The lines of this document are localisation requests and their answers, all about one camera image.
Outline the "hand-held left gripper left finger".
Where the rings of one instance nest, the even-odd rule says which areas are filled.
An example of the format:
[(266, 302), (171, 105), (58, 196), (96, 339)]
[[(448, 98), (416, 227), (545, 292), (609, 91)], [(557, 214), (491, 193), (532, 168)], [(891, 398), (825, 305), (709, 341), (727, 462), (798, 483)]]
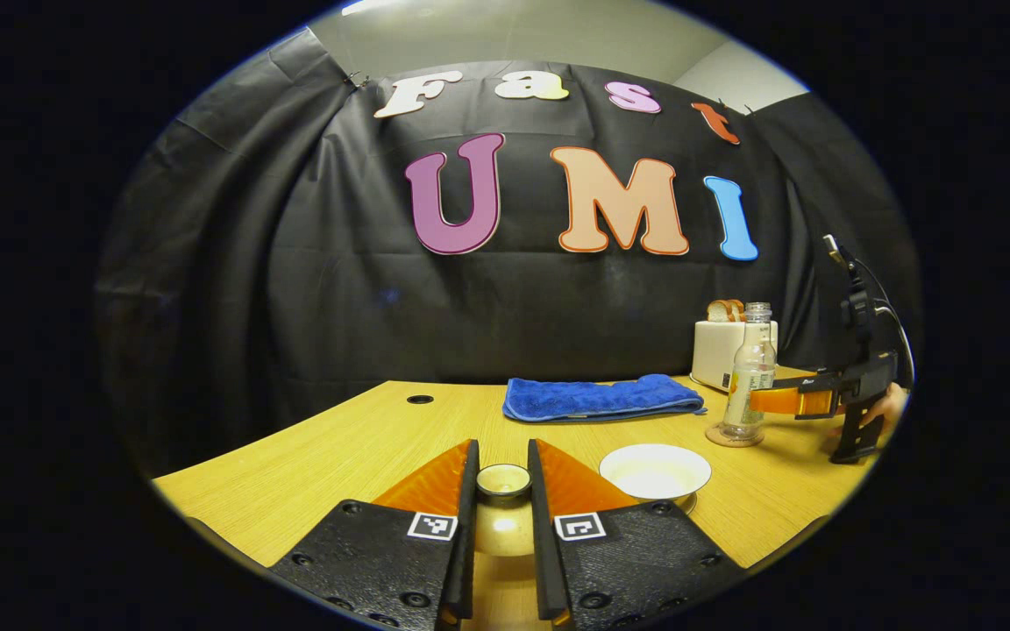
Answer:
[(465, 440), (373, 500), (341, 500), (270, 572), (369, 627), (458, 630), (473, 616), (474, 479)]

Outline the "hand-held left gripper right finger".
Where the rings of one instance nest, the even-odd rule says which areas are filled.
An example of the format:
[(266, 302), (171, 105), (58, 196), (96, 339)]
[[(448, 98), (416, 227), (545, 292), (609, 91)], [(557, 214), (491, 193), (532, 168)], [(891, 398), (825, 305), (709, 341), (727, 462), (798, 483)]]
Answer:
[(642, 630), (747, 576), (673, 500), (635, 500), (540, 439), (528, 468), (537, 616), (556, 630)]

